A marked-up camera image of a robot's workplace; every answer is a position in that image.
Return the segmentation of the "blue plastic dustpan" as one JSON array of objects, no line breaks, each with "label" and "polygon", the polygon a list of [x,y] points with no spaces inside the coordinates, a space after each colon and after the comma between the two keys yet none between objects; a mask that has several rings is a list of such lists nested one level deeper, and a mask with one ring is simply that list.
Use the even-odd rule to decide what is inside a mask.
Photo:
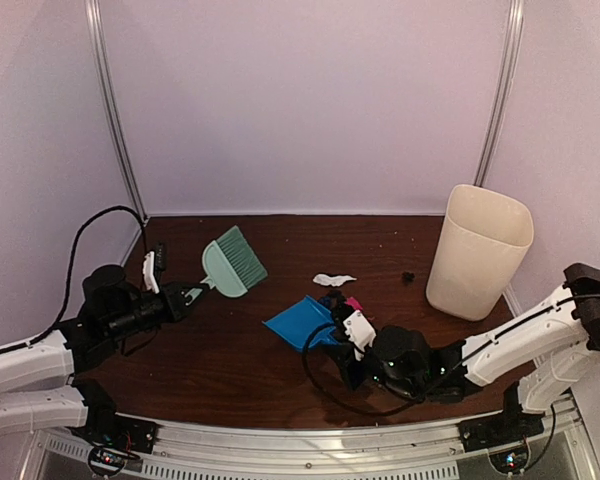
[{"label": "blue plastic dustpan", "polygon": [[264,326],[279,336],[297,353],[303,351],[306,340],[318,327],[328,328],[318,332],[308,349],[319,346],[338,345],[334,338],[335,323],[330,310],[310,296],[287,308],[264,323]]}]

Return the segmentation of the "green hand brush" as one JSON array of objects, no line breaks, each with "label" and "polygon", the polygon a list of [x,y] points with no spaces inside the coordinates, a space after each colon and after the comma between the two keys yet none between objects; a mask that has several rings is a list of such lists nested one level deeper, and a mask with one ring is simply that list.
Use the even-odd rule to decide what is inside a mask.
[{"label": "green hand brush", "polygon": [[206,277],[186,292],[187,305],[213,289],[224,297],[240,298],[268,277],[265,266],[237,225],[205,247],[202,267]]}]

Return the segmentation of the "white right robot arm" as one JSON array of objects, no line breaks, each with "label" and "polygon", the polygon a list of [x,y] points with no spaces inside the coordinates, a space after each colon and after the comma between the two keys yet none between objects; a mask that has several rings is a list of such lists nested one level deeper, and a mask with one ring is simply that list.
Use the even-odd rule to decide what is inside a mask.
[{"label": "white right robot arm", "polygon": [[537,360],[516,381],[513,404],[493,419],[499,440],[515,440],[553,401],[600,363],[600,269],[575,263],[545,300],[507,323],[441,348],[417,330],[375,329],[346,303],[333,312],[338,344],[327,347],[350,390],[371,380],[406,407],[459,403],[505,373]]}]

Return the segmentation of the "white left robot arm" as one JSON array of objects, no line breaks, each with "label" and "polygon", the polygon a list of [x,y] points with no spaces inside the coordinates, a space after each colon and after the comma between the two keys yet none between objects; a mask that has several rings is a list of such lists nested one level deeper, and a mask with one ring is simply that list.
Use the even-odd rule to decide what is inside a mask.
[{"label": "white left robot arm", "polygon": [[184,320],[213,286],[210,278],[152,281],[142,291],[120,266],[96,269],[82,283],[75,318],[0,348],[0,436],[65,427],[88,441],[117,442],[125,429],[115,401],[81,374],[122,351],[129,338]]}]

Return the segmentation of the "pink paper scrap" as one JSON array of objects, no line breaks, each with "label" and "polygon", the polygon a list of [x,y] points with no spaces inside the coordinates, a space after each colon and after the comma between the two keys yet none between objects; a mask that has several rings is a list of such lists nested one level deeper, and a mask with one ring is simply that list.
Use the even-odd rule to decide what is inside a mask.
[{"label": "pink paper scrap", "polygon": [[360,302],[355,299],[354,297],[348,297],[345,301],[345,303],[349,306],[351,306],[354,310],[359,310],[359,311],[363,311],[364,308],[362,307],[362,305],[360,304]]}]

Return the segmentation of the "white paper scrap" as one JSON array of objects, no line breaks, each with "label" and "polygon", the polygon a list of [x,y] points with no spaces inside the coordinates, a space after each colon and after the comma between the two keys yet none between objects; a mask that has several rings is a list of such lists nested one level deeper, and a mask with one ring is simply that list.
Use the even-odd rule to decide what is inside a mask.
[{"label": "white paper scrap", "polygon": [[329,275],[326,273],[318,273],[312,279],[317,285],[333,288],[341,287],[346,283],[354,282],[356,280],[357,278],[351,275]]}]

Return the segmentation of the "beige plastic waste bin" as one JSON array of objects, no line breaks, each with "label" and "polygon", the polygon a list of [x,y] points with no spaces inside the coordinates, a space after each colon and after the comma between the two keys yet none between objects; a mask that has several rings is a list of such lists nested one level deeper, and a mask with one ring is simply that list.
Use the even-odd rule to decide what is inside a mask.
[{"label": "beige plastic waste bin", "polygon": [[467,321],[493,310],[534,240],[530,210],[501,193],[467,184],[448,199],[426,298]]}]

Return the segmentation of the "left circuit board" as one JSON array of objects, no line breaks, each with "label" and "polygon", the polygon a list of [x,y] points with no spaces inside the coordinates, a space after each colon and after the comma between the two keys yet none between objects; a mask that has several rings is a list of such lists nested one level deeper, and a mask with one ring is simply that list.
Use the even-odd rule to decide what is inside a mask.
[{"label": "left circuit board", "polygon": [[87,466],[100,476],[116,475],[124,469],[126,463],[123,457],[102,447],[93,447],[87,456]]}]

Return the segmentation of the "circuit board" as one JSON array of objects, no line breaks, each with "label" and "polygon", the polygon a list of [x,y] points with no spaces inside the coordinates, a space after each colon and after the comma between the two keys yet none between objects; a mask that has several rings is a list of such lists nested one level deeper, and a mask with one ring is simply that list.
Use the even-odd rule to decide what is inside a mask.
[{"label": "circuit board", "polygon": [[523,448],[507,449],[489,454],[492,467],[504,475],[520,473],[526,468],[529,458],[529,451]]},{"label": "circuit board", "polygon": [[87,466],[100,476],[116,475],[124,469],[126,463],[123,457],[102,447],[93,447],[87,456]]}]

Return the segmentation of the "right circuit board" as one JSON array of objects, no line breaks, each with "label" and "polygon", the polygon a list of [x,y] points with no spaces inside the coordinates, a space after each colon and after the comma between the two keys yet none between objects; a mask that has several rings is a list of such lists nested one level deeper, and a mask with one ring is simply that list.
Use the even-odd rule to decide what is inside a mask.
[{"label": "right circuit board", "polygon": [[529,458],[529,451],[523,448],[507,449],[489,454],[492,467],[504,475],[520,473],[526,468]]}]

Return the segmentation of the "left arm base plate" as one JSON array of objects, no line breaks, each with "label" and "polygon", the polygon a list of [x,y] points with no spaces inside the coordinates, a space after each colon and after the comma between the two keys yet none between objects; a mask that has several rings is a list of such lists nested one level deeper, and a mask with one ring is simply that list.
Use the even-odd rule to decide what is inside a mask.
[{"label": "left arm base plate", "polygon": [[125,415],[105,415],[88,419],[82,427],[70,427],[70,432],[87,442],[104,445],[119,451],[151,454],[158,424]]}]

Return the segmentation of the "aluminium front rail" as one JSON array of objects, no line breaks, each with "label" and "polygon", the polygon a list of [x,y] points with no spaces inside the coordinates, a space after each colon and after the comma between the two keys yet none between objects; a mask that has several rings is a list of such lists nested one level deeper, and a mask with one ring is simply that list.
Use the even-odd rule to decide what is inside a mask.
[{"label": "aluminium front rail", "polygon": [[529,453],[525,479],[600,479],[592,442],[571,394],[554,403],[544,432],[468,451],[460,419],[343,429],[239,429],[163,421],[154,449],[119,479],[507,479],[497,467]]}]

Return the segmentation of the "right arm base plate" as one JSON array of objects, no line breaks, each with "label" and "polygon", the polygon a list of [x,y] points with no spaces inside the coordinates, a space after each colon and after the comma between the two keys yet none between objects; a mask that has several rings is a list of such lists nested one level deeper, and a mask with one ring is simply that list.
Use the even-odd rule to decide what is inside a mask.
[{"label": "right arm base plate", "polygon": [[542,415],[500,412],[462,421],[458,430],[464,451],[473,452],[540,435],[544,425]]}]

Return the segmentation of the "left aluminium frame post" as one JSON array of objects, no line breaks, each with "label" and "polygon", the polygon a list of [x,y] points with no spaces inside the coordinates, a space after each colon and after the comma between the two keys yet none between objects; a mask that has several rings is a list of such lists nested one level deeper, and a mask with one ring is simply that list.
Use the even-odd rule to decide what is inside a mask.
[{"label": "left aluminium frame post", "polygon": [[115,97],[100,2],[97,0],[86,0],[84,6],[106,122],[110,131],[116,160],[121,171],[123,184],[126,188],[131,206],[136,210],[140,217],[147,222],[149,216],[141,198],[139,184],[129,156],[129,150]]}]

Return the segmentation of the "right aluminium frame post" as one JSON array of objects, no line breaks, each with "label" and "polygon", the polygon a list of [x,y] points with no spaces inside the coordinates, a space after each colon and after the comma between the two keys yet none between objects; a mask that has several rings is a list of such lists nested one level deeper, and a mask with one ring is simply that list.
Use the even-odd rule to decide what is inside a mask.
[{"label": "right aluminium frame post", "polygon": [[524,31],[523,0],[511,0],[505,29],[500,70],[496,84],[491,113],[479,158],[473,185],[484,187],[497,148],[516,73],[519,52]]}]

